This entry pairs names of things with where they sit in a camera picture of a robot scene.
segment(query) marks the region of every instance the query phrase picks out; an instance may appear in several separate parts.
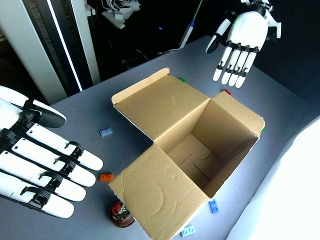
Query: cardboard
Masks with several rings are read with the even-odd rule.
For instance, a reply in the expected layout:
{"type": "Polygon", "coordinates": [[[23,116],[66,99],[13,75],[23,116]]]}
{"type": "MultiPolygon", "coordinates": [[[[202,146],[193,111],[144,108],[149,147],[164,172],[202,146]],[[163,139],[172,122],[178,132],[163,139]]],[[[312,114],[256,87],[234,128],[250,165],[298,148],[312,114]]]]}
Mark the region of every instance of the cardboard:
{"type": "Polygon", "coordinates": [[[112,97],[154,144],[109,186],[153,240],[180,232],[212,199],[265,127],[221,92],[210,98],[164,68],[112,97]]]}

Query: small figurine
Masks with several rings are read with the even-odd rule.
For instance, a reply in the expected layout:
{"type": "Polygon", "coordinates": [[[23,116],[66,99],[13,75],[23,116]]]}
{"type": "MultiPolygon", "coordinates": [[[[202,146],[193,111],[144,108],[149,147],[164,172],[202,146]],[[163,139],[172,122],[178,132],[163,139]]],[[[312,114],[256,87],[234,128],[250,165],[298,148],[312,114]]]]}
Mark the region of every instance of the small figurine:
{"type": "Polygon", "coordinates": [[[116,201],[111,207],[111,219],[114,225],[119,228],[129,227],[135,219],[121,201],[116,201]]]}

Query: table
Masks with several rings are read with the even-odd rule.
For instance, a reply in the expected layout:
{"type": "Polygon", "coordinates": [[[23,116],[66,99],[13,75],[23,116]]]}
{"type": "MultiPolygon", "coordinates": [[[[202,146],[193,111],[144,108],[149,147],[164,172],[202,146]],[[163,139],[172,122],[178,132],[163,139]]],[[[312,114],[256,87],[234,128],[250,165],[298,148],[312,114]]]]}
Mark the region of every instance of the table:
{"type": "MultiPolygon", "coordinates": [[[[112,95],[164,67],[170,67],[172,75],[183,77],[210,97],[228,88],[233,97],[263,116],[266,131],[215,196],[219,212],[212,214],[206,204],[190,223],[195,227],[195,234],[188,236],[189,240],[226,238],[286,142],[314,114],[305,101],[256,67],[240,89],[213,82],[224,47],[205,54],[209,40],[209,37],[200,38],[180,51],[164,54],[53,105],[68,121],[53,131],[81,143],[103,159],[102,170],[94,173],[97,178],[100,173],[119,174],[152,144],[113,108],[112,95]],[[102,138],[99,131],[106,128],[112,128],[113,134],[102,138]]],[[[73,203],[75,211],[69,219],[55,218],[0,198],[1,239],[149,239],[137,222],[124,229],[112,224],[108,207],[117,198],[106,183],[96,182],[86,191],[82,202],[73,203]]],[[[181,238],[179,234],[173,239],[181,238]]]]}

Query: lego brick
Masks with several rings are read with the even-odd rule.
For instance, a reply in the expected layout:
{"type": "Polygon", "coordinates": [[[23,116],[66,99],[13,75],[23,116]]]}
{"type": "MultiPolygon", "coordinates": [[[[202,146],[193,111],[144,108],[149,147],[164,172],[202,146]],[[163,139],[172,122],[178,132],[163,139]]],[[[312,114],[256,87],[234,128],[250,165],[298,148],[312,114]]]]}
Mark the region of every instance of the lego brick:
{"type": "Polygon", "coordinates": [[[105,136],[111,135],[112,133],[113,132],[112,132],[111,128],[103,129],[103,130],[100,131],[101,137],[105,137],[105,136]]]}
{"type": "Polygon", "coordinates": [[[99,181],[100,182],[110,182],[114,179],[114,175],[110,174],[100,174],[99,181]]]}
{"type": "Polygon", "coordinates": [[[195,227],[193,225],[187,226],[181,231],[182,237],[188,236],[190,234],[194,234],[196,232],[195,227]]]}
{"type": "Polygon", "coordinates": [[[210,205],[210,208],[211,208],[211,212],[212,212],[213,214],[219,212],[219,209],[218,209],[218,206],[217,206],[217,203],[216,203],[216,200],[215,200],[215,199],[213,199],[212,201],[210,201],[210,202],[209,202],[209,205],[210,205]]]}

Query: green cable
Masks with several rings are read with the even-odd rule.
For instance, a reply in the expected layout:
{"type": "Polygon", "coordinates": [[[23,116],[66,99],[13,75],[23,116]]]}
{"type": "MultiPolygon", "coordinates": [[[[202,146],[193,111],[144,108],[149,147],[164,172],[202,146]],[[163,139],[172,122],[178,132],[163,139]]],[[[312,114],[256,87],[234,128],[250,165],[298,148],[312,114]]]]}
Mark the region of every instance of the green cable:
{"type": "Polygon", "coordinates": [[[196,10],[196,12],[195,12],[195,14],[194,14],[194,17],[193,17],[194,20],[196,19],[196,16],[198,15],[199,9],[200,9],[201,4],[202,4],[202,1],[203,1],[203,0],[200,1],[199,6],[198,6],[198,8],[197,8],[197,10],[196,10]]]}

